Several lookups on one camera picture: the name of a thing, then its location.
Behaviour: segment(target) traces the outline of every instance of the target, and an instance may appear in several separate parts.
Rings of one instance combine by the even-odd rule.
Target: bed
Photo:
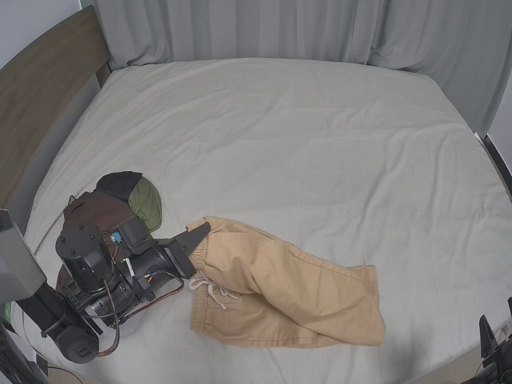
[[[114,71],[35,195],[25,237],[50,285],[69,196],[119,170],[159,189],[156,237],[215,215],[343,266],[376,265],[387,334],[381,347],[241,349],[189,329],[186,289],[112,355],[73,365],[13,306],[14,328],[44,358],[104,384],[405,382],[474,348],[483,313],[497,329],[509,321],[512,204],[426,76],[262,58]]]

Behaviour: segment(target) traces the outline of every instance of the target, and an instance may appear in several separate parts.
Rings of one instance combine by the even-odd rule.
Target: wall
[[[80,0],[0,0],[0,68],[45,31],[80,9]],[[0,373],[0,384],[4,383],[10,381]]]
[[[487,135],[512,173],[512,76]]]

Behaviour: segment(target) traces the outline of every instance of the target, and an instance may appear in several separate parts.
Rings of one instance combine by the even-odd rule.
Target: beige pants
[[[386,328],[374,266],[344,268],[240,222],[207,217],[211,231],[190,256],[198,271],[238,298],[201,285],[191,329],[242,347],[379,346]]]

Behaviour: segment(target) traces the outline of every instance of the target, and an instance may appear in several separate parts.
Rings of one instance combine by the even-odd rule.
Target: curtain fold
[[[114,69],[280,57],[412,71],[436,81],[483,136],[512,67],[512,0],[94,2]]]

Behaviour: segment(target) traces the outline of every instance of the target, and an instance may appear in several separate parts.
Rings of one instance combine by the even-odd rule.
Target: green tag
[[[3,317],[5,320],[7,320],[9,322],[9,324],[12,324],[11,323],[11,303],[6,303],[5,304],[5,310],[3,311]]]

